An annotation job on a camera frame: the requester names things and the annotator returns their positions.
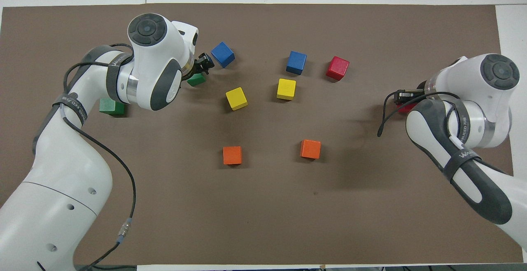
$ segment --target velcro strap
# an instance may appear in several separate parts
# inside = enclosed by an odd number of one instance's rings
[[[456,171],[461,165],[463,165],[463,163],[474,158],[481,159],[480,156],[471,149],[461,149],[453,154],[450,157],[450,160],[446,163],[445,168],[443,168],[443,175],[448,179],[448,182],[452,181],[452,177],[454,177]]]
[[[111,99],[115,101],[120,101],[119,95],[117,94],[117,78],[119,77],[119,70],[121,69],[122,63],[130,57],[131,54],[118,54],[113,60],[108,64],[108,70],[106,73],[106,91]]]
[[[84,106],[82,106],[81,102],[77,100],[77,97],[79,97],[77,93],[70,93],[69,95],[62,93],[57,97],[57,100],[55,100],[53,105],[64,104],[71,108],[81,120],[81,125],[84,125],[84,122],[88,119],[88,113],[84,109]]]

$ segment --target wooden block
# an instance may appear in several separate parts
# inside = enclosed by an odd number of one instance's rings
[[[187,83],[191,85],[192,87],[195,87],[204,82],[205,82],[205,76],[203,75],[203,73],[193,74],[192,77],[187,79]]]
[[[241,147],[224,147],[224,164],[241,164]]]
[[[289,54],[286,71],[298,75],[302,74],[303,66],[305,65],[305,59],[307,59],[306,54],[298,53],[297,51],[292,50]]]
[[[233,111],[248,105],[245,94],[241,88],[236,88],[225,93]]]
[[[350,65],[348,61],[335,56],[331,60],[331,63],[329,63],[329,67],[328,67],[328,71],[326,72],[326,75],[331,78],[335,78],[337,81],[340,81],[346,74],[348,65]]]
[[[124,115],[124,104],[111,98],[101,98],[99,100],[99,111],[109,115]]]
[[[235,59],[234,52],[225,44],[225,42],[220,42],[220,44],[211,50],[211,53],[224,68]]]
[[[296,81],[281,78],[278,80],[278,91],[276,98],[293,100],[295,97]]]
[[[320,158],[320,141],[304,139],[300,147],[300,156],[303,158]]]

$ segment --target blue cube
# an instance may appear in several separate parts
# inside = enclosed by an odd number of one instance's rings
[[[292,50],[287,61],[286,71],[294,74],[302,74],[303,65],[305,65],[306,54],[298,53]]]
[[[212,49],[211,53],[214,59],[216,59],[224,68],[234,60],[234,52],[225,44],[225,42],[220,42],[220,44]]]

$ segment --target yellow cube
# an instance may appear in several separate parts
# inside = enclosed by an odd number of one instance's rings
[[[293,100],[295,97],[296,81],[281,78],[278,80],[278,91],[276,98]]]
[[[227,100],[229,100],[229,104],[233,111],[247,106],[247,99],[245,98],[241,88],[228,91],[225,93],[225,95],[227,96]]]

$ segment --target orange block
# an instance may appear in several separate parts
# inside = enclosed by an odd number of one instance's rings
[[[241,147],[224,147],[224,164],[241,164]]]
[[[303,158],[318,159],[320,158],[320,141],[304,139],[300,147],[300,156]]]

